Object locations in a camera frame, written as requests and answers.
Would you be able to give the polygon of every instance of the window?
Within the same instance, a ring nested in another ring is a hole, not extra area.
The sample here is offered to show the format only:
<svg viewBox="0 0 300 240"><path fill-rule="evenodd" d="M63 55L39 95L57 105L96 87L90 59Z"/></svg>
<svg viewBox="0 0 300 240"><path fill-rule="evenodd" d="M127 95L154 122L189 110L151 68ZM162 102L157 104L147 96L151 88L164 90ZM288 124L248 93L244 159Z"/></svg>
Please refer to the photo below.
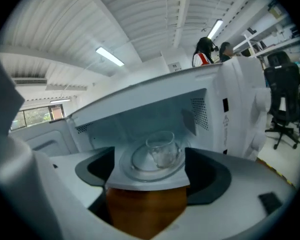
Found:
<svg viewBox="0 0 300 240"><path fill-rule="evenodd" d="M64 108L61 104L22 110L16 115L10 130L13 131L23 127L34 126L64 117Z"/></svg>
<svg viewBox="0 0 300 240"><path fill-rule="evenodd" d="M18 114L16 114L15 119L12 121L11 131L23 127L26 127L24 112L19 111Z"/></svg>

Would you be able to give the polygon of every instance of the black hair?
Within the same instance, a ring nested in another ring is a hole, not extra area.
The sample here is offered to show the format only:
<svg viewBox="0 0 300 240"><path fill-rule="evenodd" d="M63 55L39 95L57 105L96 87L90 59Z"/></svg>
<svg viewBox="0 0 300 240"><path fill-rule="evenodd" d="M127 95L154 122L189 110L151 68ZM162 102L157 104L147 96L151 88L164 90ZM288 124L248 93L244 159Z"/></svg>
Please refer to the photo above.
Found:
<svg viewBox="0 0 300 240"><path fill-rule="evenodd" d="M203 53L211 63L214 61L211 59L211 51L213 50L213 43L210 38L202 37L200 38L199 42L196 44L195 51L192 56L192 66L194 67L194 58L197 53Z"/></svg>
<svg viewBox="0 0 300 240"><path fill-rule="evenodd" d="M228 45L230 45L229 42L223 42L223 43L221 44L221 47L220 47L220 50L219 50L219 56L220 56L220 58L221 58L222 54L224 54L224 52L225 52L225 50L226 50L226 47L227 47Z"/></svg>

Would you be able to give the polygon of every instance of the sign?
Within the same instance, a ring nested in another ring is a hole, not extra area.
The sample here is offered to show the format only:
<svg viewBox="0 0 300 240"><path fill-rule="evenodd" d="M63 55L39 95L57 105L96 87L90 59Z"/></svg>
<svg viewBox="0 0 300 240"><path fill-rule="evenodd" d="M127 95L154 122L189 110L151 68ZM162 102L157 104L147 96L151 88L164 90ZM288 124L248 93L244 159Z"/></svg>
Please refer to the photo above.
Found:
<svg viewBox="0 0 300 240"><path fill-rule="evenodd" d="M170 72L176 72L182 70L180 62L171 63L168 65Z"/></svg>

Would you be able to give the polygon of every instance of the red and white jacket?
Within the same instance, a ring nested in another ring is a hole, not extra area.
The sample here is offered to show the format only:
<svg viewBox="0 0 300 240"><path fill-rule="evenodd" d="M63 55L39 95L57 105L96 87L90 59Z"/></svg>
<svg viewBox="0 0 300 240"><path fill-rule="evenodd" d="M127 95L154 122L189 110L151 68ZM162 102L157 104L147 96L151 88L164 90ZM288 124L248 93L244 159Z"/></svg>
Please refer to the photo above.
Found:
<svg viewBox="0 0 300 240"><path fill-rule="evenodd" d="M197 53L193 57L193 65L195 67L200 67L203 65L212 64L212 62L207 58L204 53Z"/></svg>

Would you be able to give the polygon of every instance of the office chair base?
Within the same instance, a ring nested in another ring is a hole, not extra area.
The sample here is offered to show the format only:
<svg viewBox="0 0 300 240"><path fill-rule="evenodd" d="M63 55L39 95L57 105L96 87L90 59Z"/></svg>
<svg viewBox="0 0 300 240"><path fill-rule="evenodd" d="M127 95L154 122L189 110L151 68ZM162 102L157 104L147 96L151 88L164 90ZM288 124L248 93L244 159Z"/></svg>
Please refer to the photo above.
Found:
<svg viewBox="0 0 300 240"><path fill-rule="evenodd" d="M292 146L292 148L295 150L298 147L299 141L294 136L294 129L293 128L287 128L285 126L281 126L277 123L274 123L274 127L272 129L265 130L266 133L280 133L280 137L278 142L273 146L273 149L276 150L278 148L278 145L281 141L281 138L283 135L287 135L291 140L295 142L295 144Z"/></svg>

